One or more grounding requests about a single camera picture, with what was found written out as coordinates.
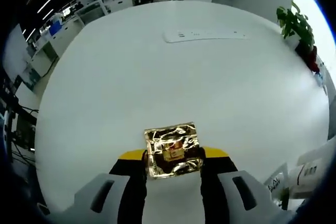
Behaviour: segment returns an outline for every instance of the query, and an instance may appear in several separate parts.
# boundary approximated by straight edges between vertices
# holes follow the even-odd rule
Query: gold foil package
[[[194,123],[145,130],[148,174],[169,178],[201,169],[200,146]]]

